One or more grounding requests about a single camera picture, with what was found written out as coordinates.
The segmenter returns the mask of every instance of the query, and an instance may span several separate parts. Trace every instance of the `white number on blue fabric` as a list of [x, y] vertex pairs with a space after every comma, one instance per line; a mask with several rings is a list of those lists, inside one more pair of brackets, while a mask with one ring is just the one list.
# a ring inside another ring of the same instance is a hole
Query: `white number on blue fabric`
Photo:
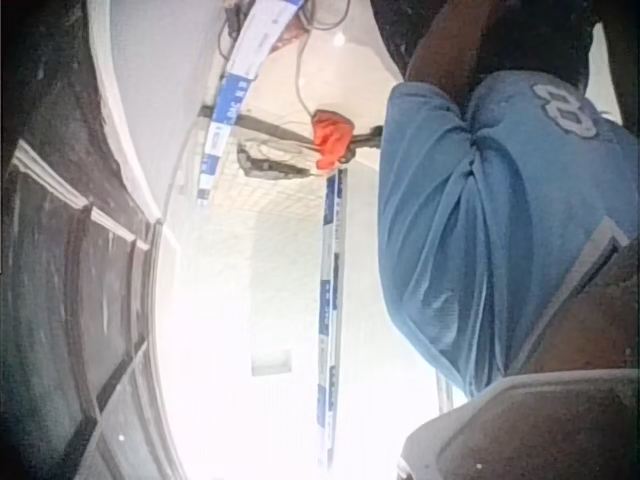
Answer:
[[583, 138], [593, 138], [598, 133], [593, 121], [581, 110], [581, 103], [569, 92], [553, 85], [536, 85], [533, 91], [548, 103], [547, 114], [563, 130]]

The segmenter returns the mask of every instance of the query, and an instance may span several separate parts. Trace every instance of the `white floor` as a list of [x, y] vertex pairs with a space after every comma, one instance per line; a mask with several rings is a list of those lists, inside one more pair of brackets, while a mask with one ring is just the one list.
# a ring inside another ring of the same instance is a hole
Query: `white floor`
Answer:
[[[327, 2], [325, 13], [339, 16], [342, 2]], [[382, 123], [398, 79], [381, 60], [368, 0], [353, 0], [341, 31], [342, 47], [333, 44], [336, 32], [313, 34], [303, 95], [312, 109], [334, 108], [366, 131]], [[619, 119], [603, 46], [597, 34], [589, 96]], [[295, 46], [270, 57], [245, 111], [308, 134], [293, 95], [294, 58]], [[280, 93], [283, 84], [291, 88]], [[433, 369], [383, 305], [376, 168], [377, 154], [365, 152], [349, 172], [336, 479], [395, 478], [407, 434], [438, 412]], [[213, 203], [201, 209], [195, 174], [187, 158], [166, 222], [175, 241], [163, 244], [158, 272], [162, 387], [177, 450], [194, 480], [314, 478], [323, 183], [247, 182], [231, 148]], [[252, 357], [287, 350], [292, 373], [251, 376]]]

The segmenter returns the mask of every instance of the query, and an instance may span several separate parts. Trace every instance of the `red cloth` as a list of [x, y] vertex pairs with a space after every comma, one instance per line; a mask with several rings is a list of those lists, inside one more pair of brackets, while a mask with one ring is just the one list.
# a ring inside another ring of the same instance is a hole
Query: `red cloth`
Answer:
[[348, 118], [329, 110], [317, 110], [311, 119], [313, 143], [320, 152], [318, 170], [335, 168], [347, 153], [355, 125]]

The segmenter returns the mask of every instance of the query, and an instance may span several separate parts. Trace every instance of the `person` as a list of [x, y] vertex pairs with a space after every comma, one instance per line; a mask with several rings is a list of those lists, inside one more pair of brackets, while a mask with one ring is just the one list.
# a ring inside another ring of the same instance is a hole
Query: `person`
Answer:
[[566, 314], [625, 246], [637, 258], [637, 50], [624, 64], [610, 48], [614, 77], [635, 68], [614, 78], [627, 129], [584, 96], [593, 25], [629, 38], [611, 20], [635, 7], [603, 3], [440, 1], [413, 51], [394, 37], [410, 60], [381, 145], [383, 294], [468, 396], [525, 372], [637, 366], [637, 275], [613, 317], [615, 298]]

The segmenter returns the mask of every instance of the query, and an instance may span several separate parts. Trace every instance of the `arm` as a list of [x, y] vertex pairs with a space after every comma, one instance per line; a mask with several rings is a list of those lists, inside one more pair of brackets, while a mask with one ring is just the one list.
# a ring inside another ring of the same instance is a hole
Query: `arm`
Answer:
[[468, 93], [482, 36], [504, 0], [449, 0], [418, 44], [407, 81], [429, 83], [460, 103]]
[[624, 126], [638, 135], [638, 4], [636, 0], [599, 0], [613, 86]]

